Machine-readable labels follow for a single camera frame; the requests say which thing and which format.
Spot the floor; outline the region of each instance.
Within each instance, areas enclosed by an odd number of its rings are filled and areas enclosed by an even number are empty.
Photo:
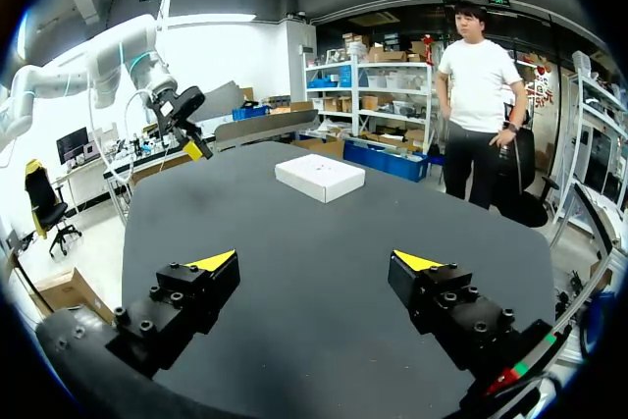
[[[444,183],[440,182],[440,172],[441,168],[435,167],[432,174],[419,184],[437,191],[445,191]],[[540,183],[533,184],[532,188],[535,188],[535,185],[540,188]],[[496,208],[492,208],[491,211],[498,213]],[[77,267],[94,291],[113,310],[121,304],[122,300],[124,227],[116,215],[113,204],[109,201],[81,212],[73,217],[71,222],[82,231],[83,236],[70,243],[67,256],[63,256],[59,248],[55,249],[55,258],[49,256],[48,247],[53,236],[50,235],[48,239],[35,240],[21,255],[20,260],[26,272],[36,283]],[[550,241],[555,227],[547,224],[537,231]],[[596,261],[596,248],[590,238],[568,227],[561,242],[552,252],[556,288],[566,287],[569,274],[573,270],[580,274],[583,281],[588,280],[589,267],[594,261]],[[19,309],[25,316],[26,323],[34,327],[41,317],[15,275],[10,281],[10,288]],[[575,371],[575,366],[556,364],[551,370],[566,381]],[[549,382],[542,385],[542,392],[547,395],[546,399],[551,398],[552,389]]]

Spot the computer monitor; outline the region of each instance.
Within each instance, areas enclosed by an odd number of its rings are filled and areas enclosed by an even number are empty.
[[[81,128],[80,130],[71,132],[67,136],[63,136],[61,139],[57,139],[59,160],[62,164],[65,164],[67,159],[76,157],[73,152],[75,149],[80,148],[80,152],[82,152],[82,147],[88,143],[87,128]]]

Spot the storage rack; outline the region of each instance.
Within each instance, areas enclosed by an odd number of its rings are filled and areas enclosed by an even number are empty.
[[[318,76],[322,71],[338,70],[342,66],[351,67],[351,87],[324,87],[324,88],[307,88],[307,83]],[[403,89],[403,88],[387,88],[387,87],[360,87],[359,80],[366,71],[370,69],[384,69],[384,70],[408,70],[408,69],[420,69],[426,70],[428,84],[427,90],[417,89]],[[343,61],[339,63],[326,64],[322,66],[310,66],[307,67],[305,56],[303,56],[303,89],[306,93],[306,99],[311,98],[311,95],[322,94],[323,97],[330,96],[329,93],[335,92],[350,92],[351,93],[351,112],[336,112],[319,110],[321,116],[333,116],[344,117],[351,119],[351,132],[353,136],[358,137],[362,131],[366,128],[368,121],[371,118],[385,118],[389,120],[400,120],[407,123],[414,123],[422,125],[424,127],[425,137],[423,138],[422,149],[424,153],[427,153],[432,138],[434,137],[434,124],[436,117],[432,116],[432,66],[427,63],[360,63],[358,57],[351,56],[349,61]],[[361,93],[390,93],[400,95],[419,95],[426,97],[425,118],[409,118],[403,115],[395,113],[385,113],[373,110],[362,110],[359,108],[359,98]]]
[[[575,97],[573,97],[571,93],[572,86],[577,86],[578,91]],[[599,100],[603,111],[585,103],[585,90],[587,90],[591,97],[595,97]],[[565,215],[565,207],[567,206],[568,195],[570,194],[569,190],[574,182],[578,180],[576,167],[579,157],[586,159],[587,162],[589,160],[589,156],[583,154],[583,152],[587,152],[587,148],[582,145],[581,139],[583,127],[586,126],[591,129],[597,129],[610,137],[619,137],[624,142],[628,140],[628,132],[624,129],[623,123],[622,125],[618,124],[605,112],[606,110],[610,110],[616,117],[623,118],[626,109],[615,96],[604,90],[597,82],[578,72],[569,78],[567,94],[569,103],[567,128],[564,133],[565,138],[562,142],[562,152],[556,175],[556,183],[558,183],[559,191],[553,196],[554,202],[556,202],[556,212],[553,217],[554,223]],[[583,181],[585,176],[582,175],[580,177],[580,180]],[[626,193],[626,181],[628,181],[628,166],[625,166],[624,169],[622,185],[617,200],[618,211],[621,211],[621,204],[623,203]],[[598,195],[597,192],[590,188],[589,192],[592,195]],[[591,227],[577,211],[572,214],[569,223],[587,233],[592,232]]]

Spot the gray tabletop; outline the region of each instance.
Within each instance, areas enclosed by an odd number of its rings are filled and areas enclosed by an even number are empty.
[[[419,336],[387,282],[400,249],[473,272],[515,310],[515,327],[553,319],[550,250],[538,233],[377,171],[328,204],[275,180],[307,154],[260,143],[142,180],[125,236],[123,301],[155,271],[235,247],[241,283],[208,336],[155,381],[257,417],[443,417],[473,382]]]

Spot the black pants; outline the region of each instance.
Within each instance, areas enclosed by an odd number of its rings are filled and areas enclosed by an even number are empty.
[[[469,201],[482,208],[491,206],[497,179],[499,148],[489,146],[496,132],[465,130],[449,122],[449,139],[445,151],[445,186],[447,194],[464,199],[467,179],[473,162],[473,187]]]

